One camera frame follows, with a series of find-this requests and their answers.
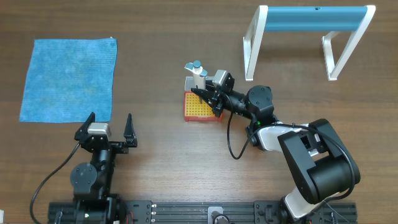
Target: blue cloth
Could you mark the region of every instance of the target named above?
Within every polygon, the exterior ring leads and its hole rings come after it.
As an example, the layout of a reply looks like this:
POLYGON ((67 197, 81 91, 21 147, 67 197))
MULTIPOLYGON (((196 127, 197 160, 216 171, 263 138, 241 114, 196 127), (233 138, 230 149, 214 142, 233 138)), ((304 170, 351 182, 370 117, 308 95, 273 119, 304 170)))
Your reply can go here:
POLYGON ((109 121, 117 52, 112 38, 35 40, 19 121, 109 121))

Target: wooden table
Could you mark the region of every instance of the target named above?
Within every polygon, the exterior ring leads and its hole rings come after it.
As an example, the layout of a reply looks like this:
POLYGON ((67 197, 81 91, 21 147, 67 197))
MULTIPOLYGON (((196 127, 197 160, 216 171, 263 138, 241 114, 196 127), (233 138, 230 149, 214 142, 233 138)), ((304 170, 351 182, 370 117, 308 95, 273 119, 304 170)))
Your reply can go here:
MULTIPOLYGON (((5 222, 31 223, 29 202, 41 181, 72 151, 81 125, 20 123, 19 112, 34 39, 118 40, 111 128, 122 139, 132 113, 139 147, 118 156, 114 193, 156 202, 278 200, 294 188, 278 152, 248 148, 235 161, 226 122, 186 123, 183 85, 187 62, 209 74, 225 69, 235 90, 267 85, 285 123, 326 118, 359 165, 360 223, 396 223, 398 200, 398 1, 19 1, 0 3, 0 209, 5 222), (255 81, 245 82, 242 36, 258 5, 377 4, 368 30, 336 82, 328 82, 324 33, 270 33, 262 42, 255 81)), ((336 56, 348 34, 333 39, 336 56)), ((248 120, 233 118, 235 153, 248 120)), ((91 155, 79 150, 43 187, 35 203, 46 222, 51 201, 72 199, 70 172, 91 155)))

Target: white and blue rack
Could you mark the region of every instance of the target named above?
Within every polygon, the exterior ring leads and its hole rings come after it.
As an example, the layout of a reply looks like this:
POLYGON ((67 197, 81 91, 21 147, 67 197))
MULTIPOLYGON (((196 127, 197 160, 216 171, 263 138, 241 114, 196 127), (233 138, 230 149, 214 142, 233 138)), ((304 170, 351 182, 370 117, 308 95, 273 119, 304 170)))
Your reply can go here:
POLYGON ((322 37, 328 79, 337 80, 349 56, 373 18, 375 6, 269 7, 259 6, 243 37, 244 74, 253 81, 264 32, 329 32, 322 37), (339 32, 351 32, 347 45, 335 65, 331 39, 339 32))

